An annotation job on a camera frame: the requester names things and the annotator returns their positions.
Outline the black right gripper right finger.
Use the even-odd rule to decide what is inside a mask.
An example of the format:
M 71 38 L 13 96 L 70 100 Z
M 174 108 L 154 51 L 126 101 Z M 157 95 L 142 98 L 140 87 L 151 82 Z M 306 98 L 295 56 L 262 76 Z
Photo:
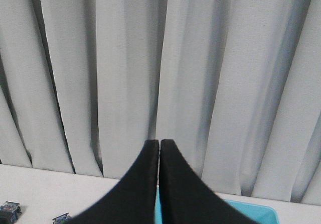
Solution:
M 160 145 L 159 197 L 163 223 L 254 223 L 218 197 L 192 170 L 174 140 Z

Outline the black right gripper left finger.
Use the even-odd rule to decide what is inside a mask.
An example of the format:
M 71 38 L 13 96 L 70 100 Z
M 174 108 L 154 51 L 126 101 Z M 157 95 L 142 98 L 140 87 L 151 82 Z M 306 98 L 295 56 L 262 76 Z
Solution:
M 99 201 L 67 223 L 154 223 L 159 142 L 147 140 L 135 162 Z

